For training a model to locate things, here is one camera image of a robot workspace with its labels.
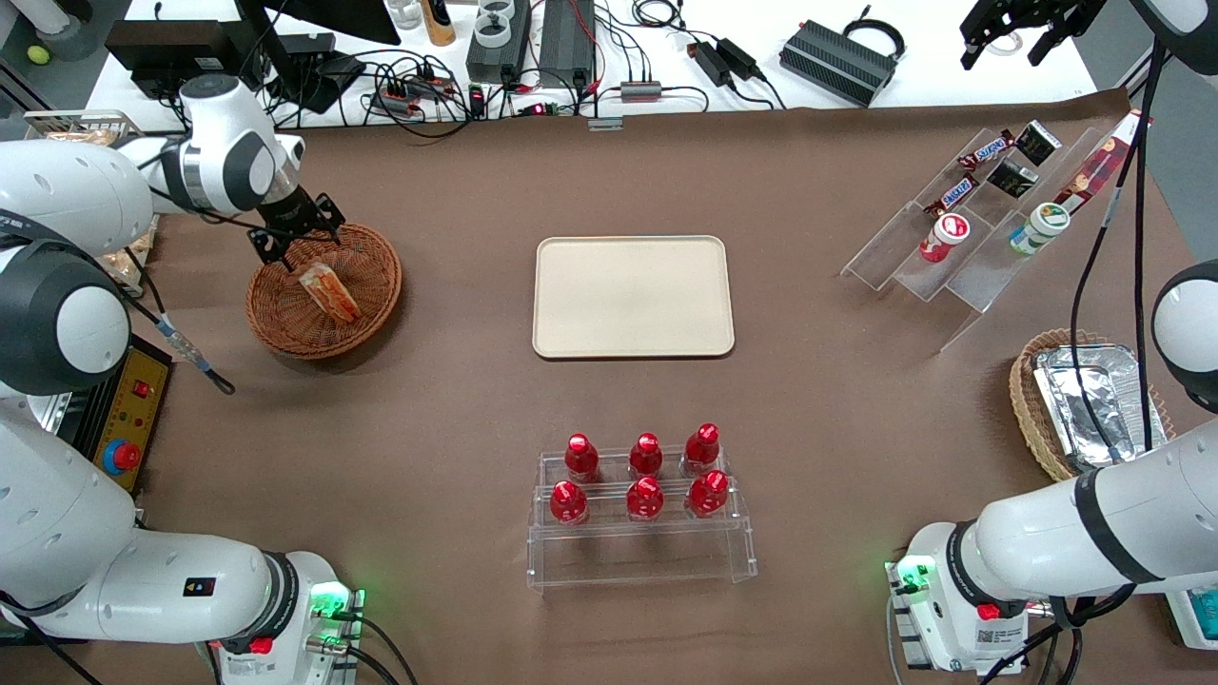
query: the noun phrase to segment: beige tray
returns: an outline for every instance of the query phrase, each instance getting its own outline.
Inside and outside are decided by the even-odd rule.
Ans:
[[[717,357],[734,342],[727,251],[714,235],[537,246],[533,350],[542,357]]]

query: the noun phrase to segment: foil container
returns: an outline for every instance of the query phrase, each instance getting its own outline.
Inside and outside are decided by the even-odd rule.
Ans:
[[[1145,452],[1138,360],[1123,345],[1079,345],[1078,363],[1082,390],[1069,345],[1044,350],[1032,360],[1033,377],[1071,468],[1085,473],[1138,458]],[[1099,427],[1088,414],[1083,392],[1091,401]],[[1112,444],[1111,451],[1104,438]],[[1167,442],[1153,405],[1151,440],[1156,447]]]

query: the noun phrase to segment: tennis ball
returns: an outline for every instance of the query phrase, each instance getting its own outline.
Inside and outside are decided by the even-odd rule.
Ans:
[[[29,50],[26,50],[26,56],[35,65],[45,65],[51,61],[51,51],[41,45],[30,45]]]

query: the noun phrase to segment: yellow control panel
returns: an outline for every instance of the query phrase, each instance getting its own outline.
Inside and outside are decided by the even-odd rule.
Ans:
[[[147,452],[168,380],[169,366],[166,362],[138,347],[130,349],[123,362],[118,385],[114,386],[101,439],[93,455],[93,463],[128,492],[135,489],[135,480],[144,466],[144,455]],[[119,468],[129,466],[133,458],[138,460],[135,466]]]

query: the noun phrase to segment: white desk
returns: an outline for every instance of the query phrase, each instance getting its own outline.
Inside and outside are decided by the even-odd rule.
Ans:
[[[630,17],[630,0],[598,0],[608,2],[614,15],[625,22],[633,23]],[[133,0],[127,12],[129,20],[151,20],[156,0]],[[799,22],[811,18],[827,27],[840,29],[856,18],[866,2],[803,2],[794,0],[767,0],[765,2],[741,2],[739,0],[688,0],[685,6],[685,18],[691,29],[705,30],[721,38],[730,38],[737,45],[753,55],[771,82],[782,93],[789,107],[838,108],[853,107],[850,102],[825,91],[811,83],[792,74],[778,65],[778,52],[783,44],[799,28]],[[960,22],[973,6],[973,0],[931,0],[911,2],[910,0],[872,0],[868,16],[887,21],[895,26],[905,37],[907,44],[905,57],[896,68],[892,83],[876,99],[873,107],[906,107],[929,105],[982,105],[982,104],[1021,104],[1052,102],[1095,91],[1095,84],[1084,67],[1073,41],[1067,40],[1050,52],[1045,61],[1033,68],[1028,65],[1027,54],[1043,29],[1021,32],[1023,49],[1013,56],[998,56],[985,52],[972,71],[963,71],[960,56],[963,52],[963,40],[960,37]],[[761,5],[765,10],[742,12],[742,7]],[[533,11],[533,39],[540,45],[542,13],[544,6]],[[446,62],[462,84],[465,78],[465,54],[473,33],[476,7],[469,5],[449,5],[449,13],[457,27],[457,41],[447,48],[436,48],[428,41],[423,27],[401,32],[401,48],[424,55],[435,55]],[[175,0],[164,2],[161,11],[163,20],[217,18],[236,20],[236,7],[227,0]],[[311,33],[318,29],[313,24],[284,16],[275,29],[280,34]],[[714,89],[702,69],[686,56],[683,45],[688,35],[654,28],[630,28],[630,33],[652,57],[654,78],[664,85],[695,85],[710,95],[713,111],[755,110],[765,105],[745,102],[726,88]],[[888,38],[875,30],[860,30],[854,35],[860,43],[889,52],[892,45]],[[602,88],[616,85],[626,79],[626,61],[621,51],[610,43],[608,32],[597,30],[597,39],[605,54],[605,76]],[[339,34],[337,49],[345,52],[361,52],[387,48]],[[637,71],[637,52],[635,52]],[[398,55],[382,54],[362,57],[364,61],[391,62]],[[525,80],[536,78],[536,73],[526,74]],[[371,90],[370,78],[357,79],[343,96],[343,110],[352,123],[363,121],[364,110],[359,96]],[[770,98],[769,89],[756,79],[741,83],[741,91],[750,98]],[[683,91],[681,98],[666,94],[654,104],[624,105],[616,99],[605,98],[600,104],[602,116],[619,116],[652,112],[688,112],[702,107],[702,96]],[[548,101],[568,104],[570,96],[564,89],[543,90],[538,94],[515,95],[516,107],[532,102]],[[295,105],[284,105],[275,112],[276,119],[283,119],[295,111]],[[89,98],[88,108],[122,110],[144,130],[180,130],[180,124],[173,113],[149,100],[129,78],[129,72],[114,60],[106,60],[97,84]],[[498,101],[492,107],[492,116],[498,112]],[[585,108],[585,113],[592,107]],[[429,118],[435,112],[428,111]],[[374,122],[392,124],[389,119],[373,117]],[[339,107],[318,115],[304,112],[301,117],[304,127],[342,126]],[[296,119],[285,128],[296,126]]]

